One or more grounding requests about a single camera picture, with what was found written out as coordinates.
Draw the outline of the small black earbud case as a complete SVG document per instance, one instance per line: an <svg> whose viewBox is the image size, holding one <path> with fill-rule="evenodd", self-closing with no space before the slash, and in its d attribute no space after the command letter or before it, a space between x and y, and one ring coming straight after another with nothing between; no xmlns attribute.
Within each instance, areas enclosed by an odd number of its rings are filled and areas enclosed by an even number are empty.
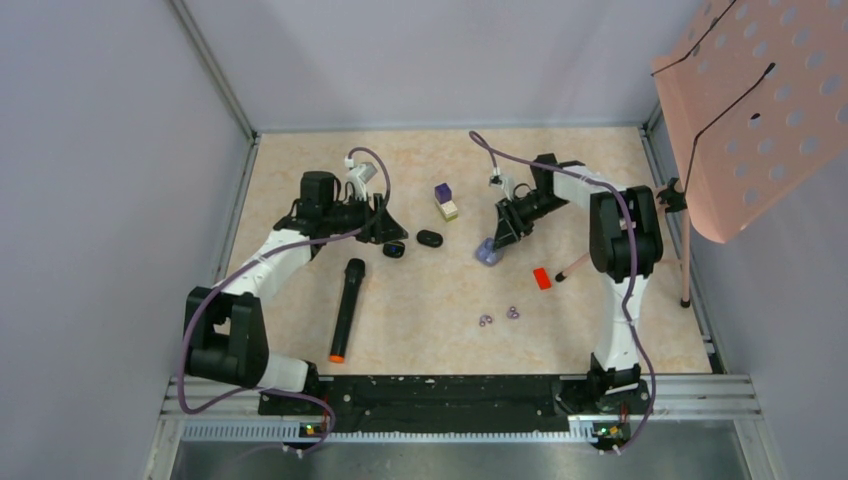
<svg viewBox="0 0 848 480"><path fill-rule="evenodd" d="M400 259L405 255L406 245L403 241L386 242L382 246L384 256L391 259Z"/></svg>

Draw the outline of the silver lilac oval case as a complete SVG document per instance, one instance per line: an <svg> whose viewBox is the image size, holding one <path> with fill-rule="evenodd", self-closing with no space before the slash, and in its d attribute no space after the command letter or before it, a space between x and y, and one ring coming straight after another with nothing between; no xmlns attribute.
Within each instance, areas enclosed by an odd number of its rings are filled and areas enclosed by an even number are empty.
<svg viewBox="0 0 848 480"><path fill-rule="evenodd" d="M492 237L485 238L474 252L475 259L487 267L497 265L505 255L503 249L495 248L495 241Z"/></svg>

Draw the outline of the oval black charging case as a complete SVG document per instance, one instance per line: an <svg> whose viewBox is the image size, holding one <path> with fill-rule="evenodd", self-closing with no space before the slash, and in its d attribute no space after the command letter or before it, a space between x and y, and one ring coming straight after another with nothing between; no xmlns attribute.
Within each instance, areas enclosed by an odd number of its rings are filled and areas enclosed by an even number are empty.
<svg viewBox="0 0 848 480"><path fill-rule="evenodd" d="M416 241L429 248L439 248L444 243L444 237L438 232L422 229L417 232Z"/></svg>

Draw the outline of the red block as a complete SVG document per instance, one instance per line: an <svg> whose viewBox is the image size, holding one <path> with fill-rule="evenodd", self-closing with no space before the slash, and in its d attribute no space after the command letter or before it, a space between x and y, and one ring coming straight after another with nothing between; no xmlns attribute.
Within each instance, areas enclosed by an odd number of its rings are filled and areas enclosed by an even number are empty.
<svg viewBox="0 0 848 480"><path fill-rule="evenodd" d="M540 290L548 290L552 287L552 280L544 267L534 269L533 276Z"/></svg>

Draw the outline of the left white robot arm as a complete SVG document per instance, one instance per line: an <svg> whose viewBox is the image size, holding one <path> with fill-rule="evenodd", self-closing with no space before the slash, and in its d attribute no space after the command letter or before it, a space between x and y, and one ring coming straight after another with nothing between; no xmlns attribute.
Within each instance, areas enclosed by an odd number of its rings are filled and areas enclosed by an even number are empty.
<svg viewBox="0 0 848 480"><path fill-rule="evenodd" d="M326 171L304 173L291 211L261 247L227 279L190 292L186 374L245 389L282 390L283 401L297 413L317 407L321 388L310 379L313 366L271 352L263 306L330 238L376 245L407 238L388 213L386 196L367 190L376 173L371 162L350 168L345 179Z"/></svg>

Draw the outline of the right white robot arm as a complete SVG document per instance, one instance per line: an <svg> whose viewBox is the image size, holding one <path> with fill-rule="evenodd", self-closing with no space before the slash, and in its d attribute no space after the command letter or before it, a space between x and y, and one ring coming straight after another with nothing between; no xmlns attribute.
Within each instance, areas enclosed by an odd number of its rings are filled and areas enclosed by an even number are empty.
<svg viewBox="0 0 848 480"><path fill-rule="evenodd" d="M664 243L647 186L622 187L578 161L557 162L552 154L529 164L533 187L516 192L512 179L494 171L490 183L504 196L495 209L493 248L502 250L529 236L537 220L574 205L589 218L588 255L605 288L600 340L590 357L586 397L600 412L612 412L638 386L641 376L637 339L642 298Z"/></svg>

